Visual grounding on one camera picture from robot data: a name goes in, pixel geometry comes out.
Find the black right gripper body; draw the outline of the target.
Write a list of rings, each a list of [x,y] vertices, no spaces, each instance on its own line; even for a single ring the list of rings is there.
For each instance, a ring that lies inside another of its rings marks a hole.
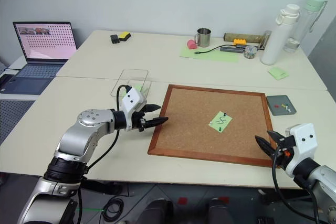
[[[278,151],[275,151],[274,159],[276,160],[276,166],[281,168],[287,168],[288,164],[294,157],[294,147],[296,147],[296,140],[294,136],[287,136],[280,139],[278,142]]]

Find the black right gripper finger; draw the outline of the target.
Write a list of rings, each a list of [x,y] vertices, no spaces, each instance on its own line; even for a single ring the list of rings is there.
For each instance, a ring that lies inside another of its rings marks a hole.
[[[284,136],[276,131],[267,131],[268,135],[272,138],[272,140],[276,143],[280,143],[284,140]]]
[[[270,158],[274,159],[275,149],[267,142],[263,137],[255,135],[255,140],[259,145],[260,149]]]

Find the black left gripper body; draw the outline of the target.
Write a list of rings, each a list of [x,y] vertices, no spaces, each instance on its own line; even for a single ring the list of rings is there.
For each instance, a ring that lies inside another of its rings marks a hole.
[[[137,129],[139,132],[144,131],[144,124],[145,124],[145,119],[143,118],[145,116],[145,113],[143,111],[135,111],[132,114],[132,129],[135,130]]]

